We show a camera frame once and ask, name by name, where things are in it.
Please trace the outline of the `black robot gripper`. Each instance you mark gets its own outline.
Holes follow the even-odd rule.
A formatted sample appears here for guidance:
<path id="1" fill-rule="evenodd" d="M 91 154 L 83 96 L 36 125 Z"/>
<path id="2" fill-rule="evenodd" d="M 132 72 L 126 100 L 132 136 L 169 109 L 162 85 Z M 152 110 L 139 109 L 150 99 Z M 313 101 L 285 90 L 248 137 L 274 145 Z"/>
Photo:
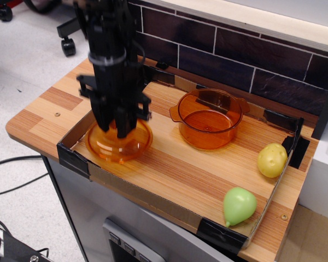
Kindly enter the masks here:
<path id="1" fill-rule="evenodd" d="M 135 129 L 137 117 L 149 120 L 151 99 L 142 91 L 146 86 L 143 62 L 137 57 L 117 64 L 102 64 L 89 57 L 93 75 L 79 75 L 80 94 L 89 98 L 98 126 L 109 130 L 115 121 L 117 137 L 123 139 Z"/>

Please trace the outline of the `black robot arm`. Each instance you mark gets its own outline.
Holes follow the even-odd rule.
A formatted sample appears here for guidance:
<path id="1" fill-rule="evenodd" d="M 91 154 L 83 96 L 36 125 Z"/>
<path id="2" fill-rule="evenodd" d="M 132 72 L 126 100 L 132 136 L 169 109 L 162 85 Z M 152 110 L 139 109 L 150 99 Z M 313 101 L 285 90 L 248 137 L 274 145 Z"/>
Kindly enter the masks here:
<path id="1" fill-rule="evenodd" d="M 75 54 L 69 35 L 82 30 L 89 43 L 93 76 L 79 75 L 80 94 L 89 98 L 99 127 L 107 132 L 115 123 L 118 138 L 136 128 L 138 119 L 150 118 L 145 94 L 144 61 L 137 52 L 136 21 L 127 1 L 71 1 L 76 17 L 57 27 L 66 56 Z"/>

